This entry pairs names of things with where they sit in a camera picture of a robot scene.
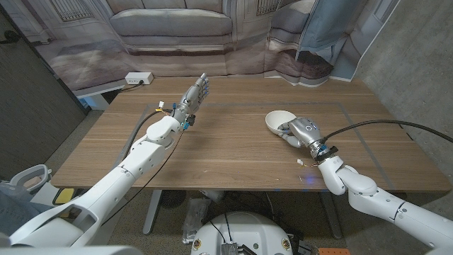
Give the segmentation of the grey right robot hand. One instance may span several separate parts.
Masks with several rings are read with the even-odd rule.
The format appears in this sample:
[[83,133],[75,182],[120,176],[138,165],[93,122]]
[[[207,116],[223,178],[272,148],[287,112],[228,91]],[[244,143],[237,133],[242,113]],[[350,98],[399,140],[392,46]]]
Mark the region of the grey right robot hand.
[[329,152],[322,143],[321,133],[314,121],[310,118],[298,117],[277,127],[278,135],[296,148],[305,146],[311,150],[315,161],[320,161],[325,153]]

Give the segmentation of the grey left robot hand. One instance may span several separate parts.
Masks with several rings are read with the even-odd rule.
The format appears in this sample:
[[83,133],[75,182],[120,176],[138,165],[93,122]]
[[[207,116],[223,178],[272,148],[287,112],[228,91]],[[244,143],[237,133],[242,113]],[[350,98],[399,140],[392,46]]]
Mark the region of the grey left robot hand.
[[173,111],[173,117],[180,123],[185,122],[189,115],[194,115],[201,103],[209,94],[209,79],[203,73],[197,81],[183,94],[180,103]]

